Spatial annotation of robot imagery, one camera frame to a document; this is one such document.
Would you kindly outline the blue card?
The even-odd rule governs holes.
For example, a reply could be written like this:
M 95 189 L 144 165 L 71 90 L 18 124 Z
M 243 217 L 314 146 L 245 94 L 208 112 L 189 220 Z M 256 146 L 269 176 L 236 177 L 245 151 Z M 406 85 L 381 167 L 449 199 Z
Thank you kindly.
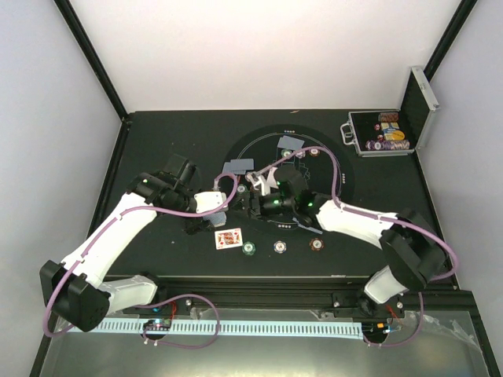
M 230 161 L 231 171 L 247 171 L 255 169 L 254 159 L 232 159 Z
M 246 173 L 246 171 L 231 171 L 230 170 L 230 162 L 225 162 L 223 164 L 222 172 L 223 173 L 228 172 L 228 173 L 232 173 L 232 174 L 235 174 L 235 175 L 243 175 L 243 174 Z
M 284 135 L 280 137 L 277 148 L 295 151 L 303 148 L 304 143 L 305 141 L 302 139 Z
M 305 230 L 307 230 L 309 232 L 313 232 L 313 233 L 316 233 L 316 234 L 319 234 L 319 235 L 323 234 L 322 230 L 317 229 L 317 228 L 315 228 L 313 226 L 304 225 L 297 218 L 292 218 L 292 220 L 296 223 L 296 225 L 297 225 L 298 228 L 305 229 Z

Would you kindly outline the king of hearts card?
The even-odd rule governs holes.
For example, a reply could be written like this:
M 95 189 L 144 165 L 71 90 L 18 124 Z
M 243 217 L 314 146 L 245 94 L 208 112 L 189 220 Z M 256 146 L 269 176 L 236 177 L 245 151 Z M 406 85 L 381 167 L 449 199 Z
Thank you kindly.
M 243 237 L 240 228 L 220 230 L 215 232 L 215 247 L 224 250 L 233 247 L 241 247 Z

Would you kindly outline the blue poker chip stack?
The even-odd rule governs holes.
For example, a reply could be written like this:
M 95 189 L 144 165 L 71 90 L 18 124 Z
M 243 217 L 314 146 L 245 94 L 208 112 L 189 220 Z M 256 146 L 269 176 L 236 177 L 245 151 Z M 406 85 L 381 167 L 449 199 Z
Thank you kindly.
M 274 251 L 278 254 L 283 254 L 287 250 L 285 242 L 278 240 L 274 243 Z

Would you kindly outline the red poker chip stack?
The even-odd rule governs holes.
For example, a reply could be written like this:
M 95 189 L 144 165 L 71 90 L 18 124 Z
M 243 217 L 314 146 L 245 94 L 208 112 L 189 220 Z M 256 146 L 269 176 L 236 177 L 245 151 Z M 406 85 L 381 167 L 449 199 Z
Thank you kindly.
M 324 247 L 324 242 L 318 238 L 314 238 L 310 241 L 310 249 L 312 251 L 321 251 Z

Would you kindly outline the green poker chip stack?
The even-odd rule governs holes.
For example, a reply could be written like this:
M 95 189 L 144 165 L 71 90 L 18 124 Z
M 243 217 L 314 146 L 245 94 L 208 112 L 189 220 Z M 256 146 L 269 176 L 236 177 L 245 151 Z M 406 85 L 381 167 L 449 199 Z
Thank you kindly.
M 256 252 L 256 247 L 253 242 L 244 242 L 242 245 L 242 252 L 247 256 L 252 256 Z

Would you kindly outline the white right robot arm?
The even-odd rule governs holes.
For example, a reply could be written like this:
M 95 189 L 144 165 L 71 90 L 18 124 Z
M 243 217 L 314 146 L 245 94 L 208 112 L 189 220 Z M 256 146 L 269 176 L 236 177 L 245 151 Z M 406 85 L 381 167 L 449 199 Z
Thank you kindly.
M 273 178 L 271 185 L 260 174 L 248 174 L 251 189 L 237 194 L 234 207 L 262 221 L 289 216 L 305 229 L 345 234 L 383 252 L 386 265 L 369 278 L 357 297 L 358 309 L 367 317 L 376 316 L 396 295 L 422 291 L 446 260 L 441 239 L 413 210 L 381 213 L 345 204 L 310 189 L 289 164 L 274 170 Z

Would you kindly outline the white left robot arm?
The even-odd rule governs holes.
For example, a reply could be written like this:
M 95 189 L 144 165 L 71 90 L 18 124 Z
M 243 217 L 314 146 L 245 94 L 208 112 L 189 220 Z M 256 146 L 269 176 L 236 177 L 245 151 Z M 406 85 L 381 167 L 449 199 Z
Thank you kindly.
M 47 261 L 39 271 L 46 306 L 42 320 L 45 335 L 51 314 L 70 327 L 90 331 L 109 314 L 135 306 L 161 313 L 169 295 L 148 273 L 124 280 L 105 281 L 109 269 L 136 235 L 160 214 L 193 217 L 196 200 L 193 176 L 163 169 L 139 174 L 121 195 L 116 207 L 88 239 L 61 262 Z

